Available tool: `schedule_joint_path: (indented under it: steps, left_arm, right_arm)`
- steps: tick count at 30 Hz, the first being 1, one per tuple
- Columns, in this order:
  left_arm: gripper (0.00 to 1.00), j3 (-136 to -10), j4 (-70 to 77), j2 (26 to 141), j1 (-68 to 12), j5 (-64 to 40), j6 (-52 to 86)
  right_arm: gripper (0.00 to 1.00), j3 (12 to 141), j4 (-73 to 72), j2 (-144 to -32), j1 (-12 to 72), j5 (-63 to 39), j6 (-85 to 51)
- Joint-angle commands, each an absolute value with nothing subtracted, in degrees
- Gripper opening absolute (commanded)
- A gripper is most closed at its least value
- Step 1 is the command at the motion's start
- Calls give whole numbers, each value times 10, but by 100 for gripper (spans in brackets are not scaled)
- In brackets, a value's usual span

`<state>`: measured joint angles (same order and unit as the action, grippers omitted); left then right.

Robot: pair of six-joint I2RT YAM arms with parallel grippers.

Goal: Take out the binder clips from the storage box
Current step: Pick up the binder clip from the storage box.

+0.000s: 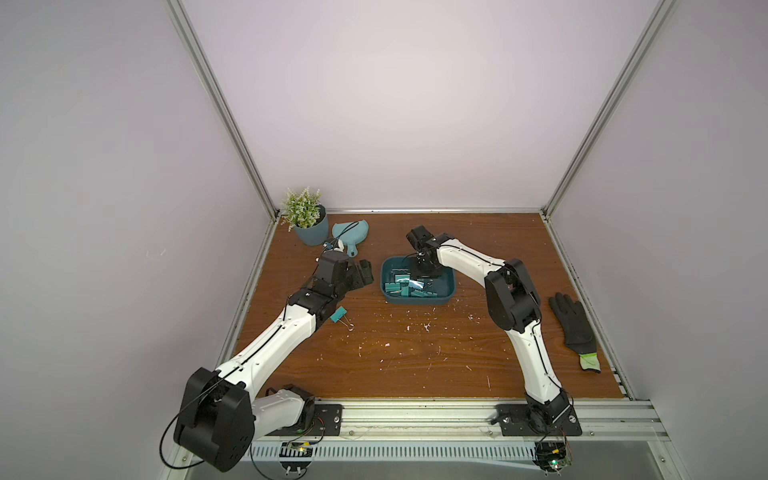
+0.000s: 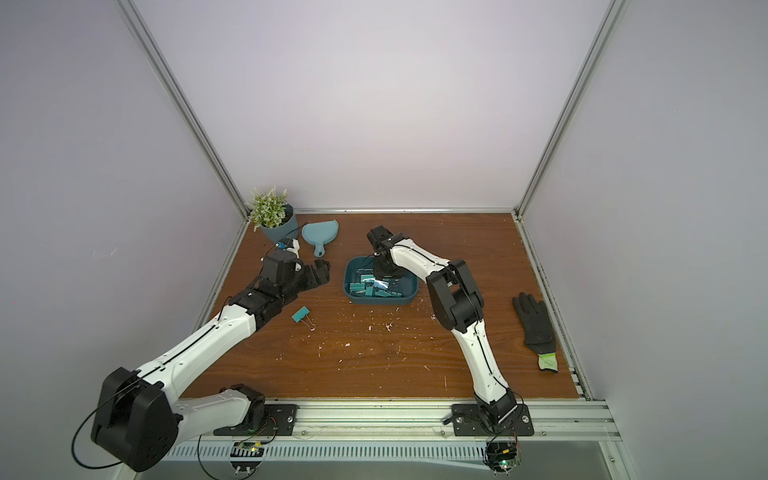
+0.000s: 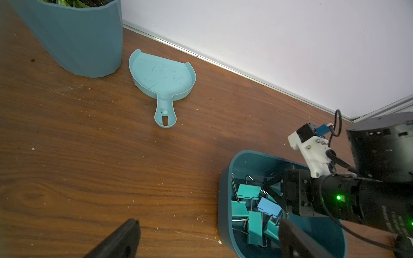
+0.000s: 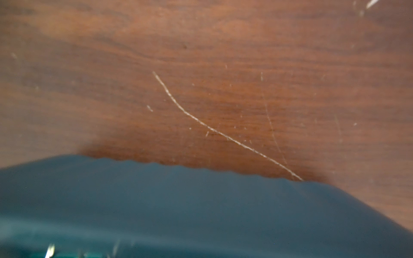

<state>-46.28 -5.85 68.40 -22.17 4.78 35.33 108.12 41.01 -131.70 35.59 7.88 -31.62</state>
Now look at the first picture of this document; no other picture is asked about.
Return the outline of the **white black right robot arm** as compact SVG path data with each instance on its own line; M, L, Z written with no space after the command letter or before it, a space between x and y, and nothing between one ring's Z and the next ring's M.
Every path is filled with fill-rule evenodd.
M422 272L447 267L484 287L490 318L509 338L522 371L530 428L547 435L576 426L573 400L557 378L543 339L541 298L523 262L483 254L423 226L406 238Z

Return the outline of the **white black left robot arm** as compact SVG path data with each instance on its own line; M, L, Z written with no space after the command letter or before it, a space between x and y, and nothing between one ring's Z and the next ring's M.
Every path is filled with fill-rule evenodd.
M187 380L181 405L165 429L174 442L221 472L232 469L252 442L281 430L310 433L315 398L294 385L268 394L267 380L287 357L337 313L346 294L374 281L367 260L323 252L315 270L277 318L220 366L199 368Z

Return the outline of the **teal plastic storage box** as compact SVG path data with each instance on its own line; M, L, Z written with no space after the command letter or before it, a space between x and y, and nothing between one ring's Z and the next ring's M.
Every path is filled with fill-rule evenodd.
M409 266L410 266L410 255L390 257L383 262L381 266L379 286L382 294L384 295L384 298L388 302L392 304L397 304L397 305L440 306L440 305L447 304L452 299L452 297L456 292L457 287L456 287L455 272L453 269L450 269L448 267L443 267L442 275L438 278L434 278L435 284L436 284L436 290L438 292L437 297L431 297L431 298L403 297L401 298L396 296L385 295L383 284L387 274L395 269L406 269L410 271Z

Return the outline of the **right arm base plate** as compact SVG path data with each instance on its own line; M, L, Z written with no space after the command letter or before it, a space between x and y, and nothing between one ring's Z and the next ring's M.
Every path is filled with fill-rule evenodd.
M503 436L581 436L583 430L573 406L550 417L527 404L502 403L495 406L491 425L501 428Z

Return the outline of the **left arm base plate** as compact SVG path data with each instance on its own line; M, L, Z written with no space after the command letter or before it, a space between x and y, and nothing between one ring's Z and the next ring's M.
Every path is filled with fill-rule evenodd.
M339 403L315 403L306 407L299 420L288 427L275 430L269 436L301 437L301 436L330 436L340 435L344 407Z

